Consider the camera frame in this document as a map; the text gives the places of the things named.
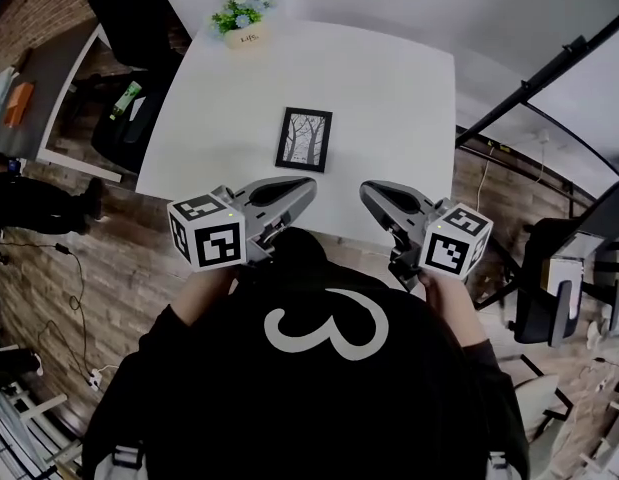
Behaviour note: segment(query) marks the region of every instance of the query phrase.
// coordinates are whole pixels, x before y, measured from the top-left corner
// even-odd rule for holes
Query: person's right hand
[[[467,288],[458,279],[420,271],[418,279],[425,287],[429,304],[447,322],[462,347],[487,340]]]

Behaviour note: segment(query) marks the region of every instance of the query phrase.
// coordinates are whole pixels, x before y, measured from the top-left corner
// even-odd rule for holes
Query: picture frame
[[[332,112],[287,107],[276,167],[325,172]]]

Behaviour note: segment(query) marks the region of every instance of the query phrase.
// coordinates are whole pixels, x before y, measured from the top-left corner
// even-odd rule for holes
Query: paper
[[[133,121],[136,118],[136,114],[138,113],[138,110],[140,110],[140,107],[142,107],[142,104],[145,102],[145,98],[146,96],[143,96],[142,98],[138,98],[136,101],[133,102],[129,121]]]

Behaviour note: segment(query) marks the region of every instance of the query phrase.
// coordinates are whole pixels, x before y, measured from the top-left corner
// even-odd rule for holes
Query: black shoe
[[[80,197],[83,200],[85,215],[94,220],[102,219],[102,196],[104,194],[104,184],[99,178],[92,178],[84,194]]]

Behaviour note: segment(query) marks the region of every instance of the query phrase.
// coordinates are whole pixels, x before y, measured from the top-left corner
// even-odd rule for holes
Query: orange box
[[[13,90],[7,104],[7,110],[5,111],[5,126],[13,128],[22,122],[22,116],[25,113],[32,93],[33,84],[30,83],[20,84]]]

